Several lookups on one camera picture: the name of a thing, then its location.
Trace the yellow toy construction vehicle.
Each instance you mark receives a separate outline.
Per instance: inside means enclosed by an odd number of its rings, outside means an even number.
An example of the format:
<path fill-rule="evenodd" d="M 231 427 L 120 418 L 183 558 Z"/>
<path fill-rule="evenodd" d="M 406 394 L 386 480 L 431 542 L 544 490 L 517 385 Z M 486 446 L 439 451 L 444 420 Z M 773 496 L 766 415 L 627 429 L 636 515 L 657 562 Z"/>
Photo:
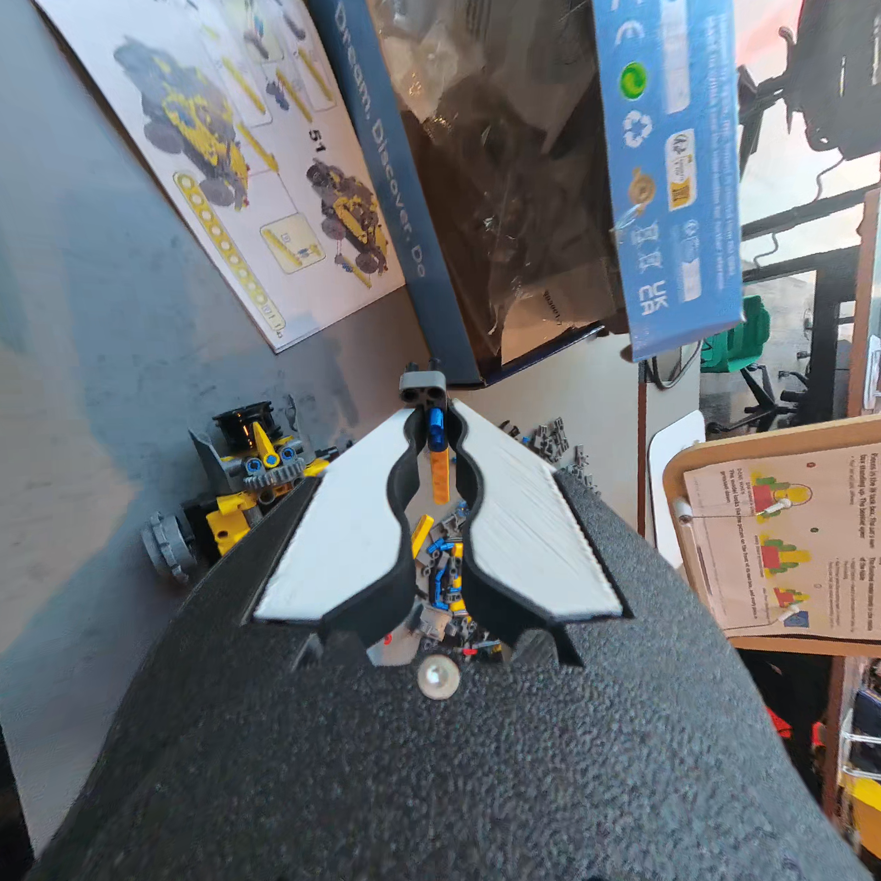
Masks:
<path fill-rule="evenodd" d="M 284 400 L 284 429 L 268 400 L 216 414 L 221 439 L 189 429 L 206 491 L 182 502 L 179 513 L 153 513 L 141 540 L 160 577 L 193 586 L 307 479 L 319 477 L 341 454 L 338 446 L 308 447 L 297 402 Z"/>

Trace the black office chair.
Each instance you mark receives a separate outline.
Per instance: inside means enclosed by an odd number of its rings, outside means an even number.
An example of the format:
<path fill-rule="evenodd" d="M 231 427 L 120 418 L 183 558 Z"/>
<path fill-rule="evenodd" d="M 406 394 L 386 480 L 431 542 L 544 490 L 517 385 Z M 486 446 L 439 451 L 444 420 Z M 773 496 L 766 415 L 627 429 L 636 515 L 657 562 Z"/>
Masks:
<path fill-rule="evenodd" d="M 805 139 L 816 152 L 838 151 L 856 160 L 880 150 L 880 3 L 804 1 L 797 32 L 780 28 L 786 67 L 756 83 L 737 68 L 740 174 L 758 149 L 765 112 L 786 106 L 787 129 L 803 117 Z"/>

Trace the clear plastic bag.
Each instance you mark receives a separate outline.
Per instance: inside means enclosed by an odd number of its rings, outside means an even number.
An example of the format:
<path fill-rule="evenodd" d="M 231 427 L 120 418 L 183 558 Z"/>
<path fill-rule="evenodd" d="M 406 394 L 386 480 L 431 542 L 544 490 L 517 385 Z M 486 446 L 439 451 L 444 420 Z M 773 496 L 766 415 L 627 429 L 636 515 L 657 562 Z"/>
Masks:
<path fill-rule="evenodd" d="M 593 2 L 369 8 L 479 358 L 623 308 Z"/>

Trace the blue cardboard box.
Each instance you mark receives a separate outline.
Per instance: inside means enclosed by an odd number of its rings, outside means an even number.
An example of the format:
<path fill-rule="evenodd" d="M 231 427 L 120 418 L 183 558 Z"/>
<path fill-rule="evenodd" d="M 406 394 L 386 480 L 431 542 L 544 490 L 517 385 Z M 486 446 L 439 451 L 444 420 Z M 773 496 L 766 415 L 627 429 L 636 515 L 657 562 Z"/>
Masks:
<path fill-rule="evenodd" d="M 365 1 L 307 2 L 354 124 L 429 354 L 489 386 L 570 344 L 625 334 L 638 362 L 742 316 L 732 2 L 593 2 L 623 308 L 521 358 L 479 358 L 424 200 Z"/>

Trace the pale wooden board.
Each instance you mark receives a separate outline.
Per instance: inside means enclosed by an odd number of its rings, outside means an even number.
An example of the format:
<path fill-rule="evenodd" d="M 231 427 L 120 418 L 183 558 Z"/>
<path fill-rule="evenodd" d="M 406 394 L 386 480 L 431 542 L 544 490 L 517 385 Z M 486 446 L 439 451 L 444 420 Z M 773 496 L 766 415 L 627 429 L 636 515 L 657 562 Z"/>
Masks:
<path fill-rule="evenodd" d="M 733 460 L 800 455 L 818 450 L 878 444 L 880 417 L 861 416 L 820 424 L 781 429 L 764 434 L 743 435 L 726 440 L 695 444 L 673 457 L 664 470 L 664 492 L 677 537 L 687 581 L 716 622 L 706 604 L 702 579 L 697 572 L 695 549 L 686 532 L 685 473 L 692 469 L 727 463 Z M 879 641 L 839 641 L 818 636 L 723 635 L 734 647 L 761 651 L 878 658 Z"/>

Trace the open instruction booklet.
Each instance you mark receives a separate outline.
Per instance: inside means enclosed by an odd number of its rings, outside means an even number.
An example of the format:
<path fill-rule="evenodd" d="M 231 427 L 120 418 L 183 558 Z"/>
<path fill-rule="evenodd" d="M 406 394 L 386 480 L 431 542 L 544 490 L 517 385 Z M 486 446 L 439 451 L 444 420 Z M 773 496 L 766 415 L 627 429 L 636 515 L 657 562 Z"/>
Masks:
<path fill-rule="evenodd" d="M 37 5 L 273 351 L 404 284 L 306 2 Z"/>

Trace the grey desk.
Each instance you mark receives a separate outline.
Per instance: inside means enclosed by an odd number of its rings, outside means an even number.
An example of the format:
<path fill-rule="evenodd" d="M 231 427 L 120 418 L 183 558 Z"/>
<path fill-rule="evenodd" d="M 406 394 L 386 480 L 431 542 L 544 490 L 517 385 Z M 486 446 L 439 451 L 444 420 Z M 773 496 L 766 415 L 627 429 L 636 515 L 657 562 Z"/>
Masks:
<path fill-rule="evenodd" d="M 2 732 L 34 855 L 179 607 L 140 537 L 189 429 L 292 396 L 358 439 L 427 358 L 404 289 L 274 354 L 31 2 L 2 2 Z"/>

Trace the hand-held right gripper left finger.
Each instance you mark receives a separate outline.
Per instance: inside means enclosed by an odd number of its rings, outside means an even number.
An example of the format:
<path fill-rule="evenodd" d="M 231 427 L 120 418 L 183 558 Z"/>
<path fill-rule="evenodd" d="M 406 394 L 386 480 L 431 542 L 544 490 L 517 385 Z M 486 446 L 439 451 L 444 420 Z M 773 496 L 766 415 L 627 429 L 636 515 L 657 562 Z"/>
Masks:
<path fill-rule="evenodd" d="M 419 488 L 422 408 L 394 413 L 331 463 L 262 588 L 253 620 L 382 641 L 413 606 L 405 509 Z"/>

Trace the grey connector with blue pin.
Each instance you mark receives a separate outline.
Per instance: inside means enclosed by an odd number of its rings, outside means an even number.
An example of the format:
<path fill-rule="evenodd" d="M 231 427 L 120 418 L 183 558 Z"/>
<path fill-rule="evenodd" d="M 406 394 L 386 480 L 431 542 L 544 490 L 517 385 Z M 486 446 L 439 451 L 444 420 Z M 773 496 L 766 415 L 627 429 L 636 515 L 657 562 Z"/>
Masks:
<path fill-rule="evenodd" d="M 405 368 L 399 383 L 401 402 L 424 411 L 427 449 L 446 452 L 447 390 L 446 376 L 437 358 L 430 358 L 426 369 L 412 362 Z"/>

